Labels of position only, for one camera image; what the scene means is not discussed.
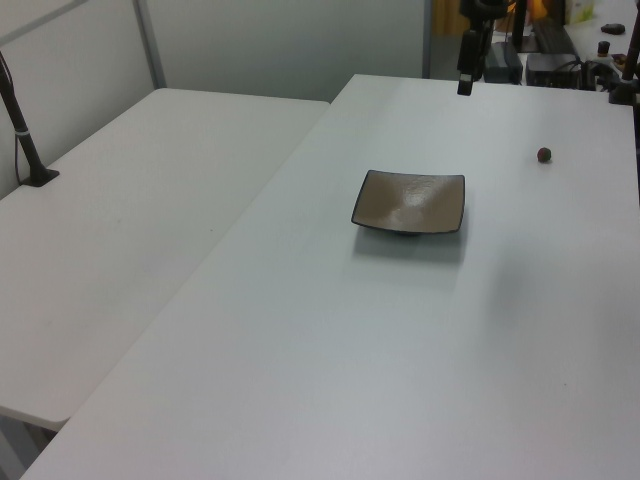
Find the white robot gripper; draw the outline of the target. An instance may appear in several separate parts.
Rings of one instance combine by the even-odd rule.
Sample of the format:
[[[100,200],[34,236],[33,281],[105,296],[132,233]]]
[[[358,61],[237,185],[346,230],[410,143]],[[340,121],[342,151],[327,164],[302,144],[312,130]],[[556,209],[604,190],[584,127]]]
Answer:
[[[484,72],[485,58],[490,48],[490,22],[506,16],[509,2],[504,0],[461,0],[459,13],[471,24],[482,25],[466,30],[462,36],[457,69],[459,72],[457,94],[470,96],[473,84]]]

